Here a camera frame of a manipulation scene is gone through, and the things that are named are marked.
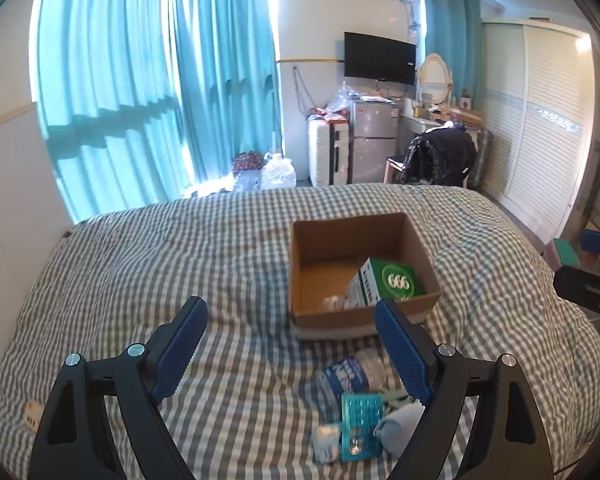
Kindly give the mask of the teal curtain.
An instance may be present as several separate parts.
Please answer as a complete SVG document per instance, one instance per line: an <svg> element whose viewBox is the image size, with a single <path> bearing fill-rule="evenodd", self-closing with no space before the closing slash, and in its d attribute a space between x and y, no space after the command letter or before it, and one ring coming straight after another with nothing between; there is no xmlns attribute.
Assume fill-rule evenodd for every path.
<svg viewBox="0 0 600 480"><path fill-rule="evenodd" d="M40 0L38 118L74 221L188 185L160 0Z"/></svg>
<svg viewBox="0 0 600 480"><path fill-rule="evenodd" d="M424 0L426 53L442 57L453 76L453 96L468 93L473 110L482 109L483 33L480 0Z"/></svg>
<svg viewBox="0 0 600 480"><path fill-rule="evenodd" d="M283 144L268 0L166 0L175 92L196 182Z"/></svg>

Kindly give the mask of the large clear water jug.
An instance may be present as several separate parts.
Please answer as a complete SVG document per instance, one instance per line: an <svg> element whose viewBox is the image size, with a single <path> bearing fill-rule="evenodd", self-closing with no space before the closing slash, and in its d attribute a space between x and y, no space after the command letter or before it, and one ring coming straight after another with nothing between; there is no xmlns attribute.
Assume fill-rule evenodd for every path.
<svg viewBox="0 0 600 480"><path fill-rule="evenodd" d="M294 188L296 184L297 174L292 161L282 153L266 153L261 170L262 190Z"/></svg>

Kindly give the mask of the white cloth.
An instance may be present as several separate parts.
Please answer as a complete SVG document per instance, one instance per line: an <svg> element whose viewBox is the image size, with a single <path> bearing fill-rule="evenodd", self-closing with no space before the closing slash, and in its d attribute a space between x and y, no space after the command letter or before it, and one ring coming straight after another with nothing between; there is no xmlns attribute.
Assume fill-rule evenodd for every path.
<svg viewBox="0 0 600 480"><path fill-rule="evenodd" d="M348 298L338 295L325 297L322 300L322 308L327 312L336 312L346 310L348 307Z"/></svg>

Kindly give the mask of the white suitcase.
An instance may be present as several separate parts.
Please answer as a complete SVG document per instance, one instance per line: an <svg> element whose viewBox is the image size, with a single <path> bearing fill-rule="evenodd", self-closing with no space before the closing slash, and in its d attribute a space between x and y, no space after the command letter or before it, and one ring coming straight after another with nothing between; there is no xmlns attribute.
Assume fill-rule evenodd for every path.
<svg viewBox="0 0 600 480"><path fill-rule="evenodd" d="M314 188L349 180L349 124L342 116L310 120L309 180Z"/></svg>

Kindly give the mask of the open cardboard box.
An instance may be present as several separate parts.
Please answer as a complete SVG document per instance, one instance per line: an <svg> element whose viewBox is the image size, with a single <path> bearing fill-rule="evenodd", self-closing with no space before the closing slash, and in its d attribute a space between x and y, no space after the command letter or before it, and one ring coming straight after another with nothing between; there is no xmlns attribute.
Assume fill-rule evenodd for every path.
<svg viewBox="0 0 600 480"><path fill-rule="evenodd" d="M291 227L289 252L289 311L294 336L304 341L340 341L376 333L374 300L341 310L330 310L324 303L329 297L347 296L350 281L373 258L413 269L420 294L396 303L411 322L424 322L441 289L407 214L296 221Z"/></svg>

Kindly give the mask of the checkered bed quilt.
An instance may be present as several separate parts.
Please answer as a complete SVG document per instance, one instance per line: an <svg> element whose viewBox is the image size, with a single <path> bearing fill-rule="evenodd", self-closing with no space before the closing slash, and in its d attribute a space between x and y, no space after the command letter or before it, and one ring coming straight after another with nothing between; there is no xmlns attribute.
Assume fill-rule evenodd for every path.
<svg viewBox="0 0 600 480"><path fill-rule="evenodd" d="M554 292L550 267L504 214L464 188L359 184L176 200L75 226L23 304L0 367L0 461L28 472L28 402L44 403L62 361L116 356L187 298L209 324L161 413L199 479L382 479L388 457L320 465L312 428L328 419L316 372L376 338L304 344L288 318L290 228L297 220L407 214L441 296L434 340L470 358L520 359L556 468L600 429L600 335Z"/></svg>

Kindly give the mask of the light blue sock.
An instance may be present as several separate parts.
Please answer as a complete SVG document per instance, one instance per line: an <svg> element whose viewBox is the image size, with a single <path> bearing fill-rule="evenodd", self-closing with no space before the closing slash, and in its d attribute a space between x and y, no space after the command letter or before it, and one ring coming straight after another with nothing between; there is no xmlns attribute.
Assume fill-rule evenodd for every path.
<svg viewBox="0 0 600 480"><path fill-rule="evenodd" d="M399 458L415 432L425 407L419 402L407 403L384 416L373 435L393 457Z"/></svg>

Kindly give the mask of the teal pill blister pack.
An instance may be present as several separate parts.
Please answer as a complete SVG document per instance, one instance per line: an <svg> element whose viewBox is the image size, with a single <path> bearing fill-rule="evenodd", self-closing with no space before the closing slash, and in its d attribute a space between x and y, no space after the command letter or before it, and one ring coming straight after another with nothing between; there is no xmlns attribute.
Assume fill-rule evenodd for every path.
<svg viewBox="0 0 600 480"><path fill-rule="evenodd" d="M343 393L341 406L340 460L359 462L381 456L382 445L374 435L384 416L378 393Z"/></svg>

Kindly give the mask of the white louvered wardrobe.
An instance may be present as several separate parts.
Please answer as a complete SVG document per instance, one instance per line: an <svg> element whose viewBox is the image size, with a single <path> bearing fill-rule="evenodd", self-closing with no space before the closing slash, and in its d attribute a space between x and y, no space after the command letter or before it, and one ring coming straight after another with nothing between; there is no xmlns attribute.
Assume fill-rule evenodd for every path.
<svg viewBox="0 0 600 480"><path fill-rule="evenodd" d="M482 23L484 189L541 242L561 236L585 172L595 117L586 32L530 20Z"/></svg>

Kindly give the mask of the black jacket on chair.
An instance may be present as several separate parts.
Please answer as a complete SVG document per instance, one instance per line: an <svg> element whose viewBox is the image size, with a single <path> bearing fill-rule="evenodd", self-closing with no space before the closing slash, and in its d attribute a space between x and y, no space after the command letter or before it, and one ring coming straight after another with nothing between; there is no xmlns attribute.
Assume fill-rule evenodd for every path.
<svg viewBox="0 0 600 480"><path fill-rule="evenodd" d="M419 133L411 140L400 182L461 188L477 160L477 150L466 127L451 122Z"/></svg>

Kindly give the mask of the black wall television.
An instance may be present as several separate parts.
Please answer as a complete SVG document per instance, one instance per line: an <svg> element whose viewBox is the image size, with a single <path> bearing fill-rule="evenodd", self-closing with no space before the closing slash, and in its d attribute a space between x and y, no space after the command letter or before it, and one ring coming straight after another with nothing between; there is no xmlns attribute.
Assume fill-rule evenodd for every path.
<svg viewBox="0 0 600 480"><path fill-rule="evenodd" d="M390 38L345 32L343 75L415 84L416 46Z"/></svg>

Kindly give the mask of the middle teal curtain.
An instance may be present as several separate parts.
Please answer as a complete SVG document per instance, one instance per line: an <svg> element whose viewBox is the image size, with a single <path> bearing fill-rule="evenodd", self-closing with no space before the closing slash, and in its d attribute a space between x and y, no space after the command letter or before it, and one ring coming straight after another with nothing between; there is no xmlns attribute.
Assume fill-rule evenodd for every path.
<svg viewBox="0 0 600 480"><path fill-rule="evenodd" d="M175 92L196 182L283 144L268 0L166 0Z"/></svg>

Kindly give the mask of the green 666 medicine box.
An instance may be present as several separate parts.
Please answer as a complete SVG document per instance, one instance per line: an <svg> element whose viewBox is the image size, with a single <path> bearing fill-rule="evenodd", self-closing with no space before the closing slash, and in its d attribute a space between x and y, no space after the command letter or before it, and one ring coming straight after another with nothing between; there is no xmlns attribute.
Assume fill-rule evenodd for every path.
<svg viewBox="0 0 600 480"><path fill-rule="evenodd" d="M387 299L395 302L422 295L414 269L406 264L367 258L347 286L346 309L374 306Z"/></svg>

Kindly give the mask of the right teal curtain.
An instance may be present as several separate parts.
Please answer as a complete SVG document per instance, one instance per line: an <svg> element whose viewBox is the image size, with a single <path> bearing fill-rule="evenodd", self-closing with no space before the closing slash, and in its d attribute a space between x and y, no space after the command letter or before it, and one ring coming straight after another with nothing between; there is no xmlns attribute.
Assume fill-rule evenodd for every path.
<svg viewBox="0 0 600 480"><path fill-rule="evenodd" d="M480 0L424 0L426 53L442 57L453 76L453 96L468 93L473 110L482 109L483 33Z"/></svg>

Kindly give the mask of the silver refrigerator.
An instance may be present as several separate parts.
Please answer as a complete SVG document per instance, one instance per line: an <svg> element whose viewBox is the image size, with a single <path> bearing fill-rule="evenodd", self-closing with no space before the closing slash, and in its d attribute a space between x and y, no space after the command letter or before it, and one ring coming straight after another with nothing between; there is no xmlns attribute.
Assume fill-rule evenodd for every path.
<svg viewBox="0 0 600 480"><path fill-rule="evenodd" d="M388 157L396 154L399 111L388 102L355 100L350 106L351 183L384 180Z"/></svg>

